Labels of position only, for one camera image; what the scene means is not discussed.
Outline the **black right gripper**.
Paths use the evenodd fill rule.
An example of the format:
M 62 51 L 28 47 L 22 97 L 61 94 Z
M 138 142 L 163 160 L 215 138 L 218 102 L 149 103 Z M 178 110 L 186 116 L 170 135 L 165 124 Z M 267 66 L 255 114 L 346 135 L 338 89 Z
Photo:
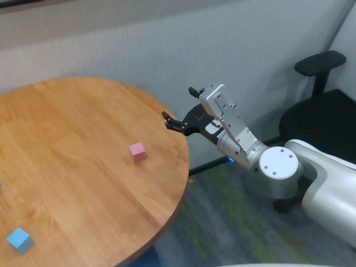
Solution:
M 199 90 L 189 87 L 189 94 L 195 98 L 205 92 L 205 88 Z M 183 122 L 172 118 L 167 112 L 162 111 L 164 124 L 168 130 L 183 133 L 185 136 L 199 133 L 214 145 L 218 142 L 218 135 L 223 131 L 219 121 L 209 115 L 201 104 L 192 108 L 185 116 Z

